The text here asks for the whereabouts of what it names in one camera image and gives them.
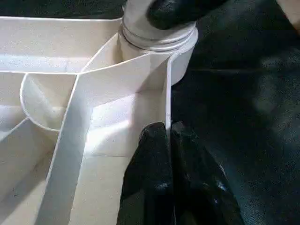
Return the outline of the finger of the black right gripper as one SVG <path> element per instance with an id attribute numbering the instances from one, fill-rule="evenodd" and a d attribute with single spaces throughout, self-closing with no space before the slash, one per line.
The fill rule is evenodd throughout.
<path id="1" fill-rule="evenodd" d="M 148 21 L 159 30 L 168 30 L 197 21 L 225 3 L 225 0 L 155 0 L 148 7 Z"/>

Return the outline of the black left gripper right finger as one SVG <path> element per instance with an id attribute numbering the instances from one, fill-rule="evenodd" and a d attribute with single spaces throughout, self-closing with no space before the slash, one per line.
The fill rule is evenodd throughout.
<path id="1" fill-rule="evenodd" d="M 182 122 L 172 125 L 171 154 L 177 224 L 244 224 L 221 166 Z"/>

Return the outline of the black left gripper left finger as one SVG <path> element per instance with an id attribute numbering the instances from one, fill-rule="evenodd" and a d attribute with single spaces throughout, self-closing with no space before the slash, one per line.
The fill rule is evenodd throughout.
<path id="1" fill-rule="evenodd" d="M 140 133 L 124 173 L 117 224 L 172 224 L 172 166 L 163 123 Z"/>

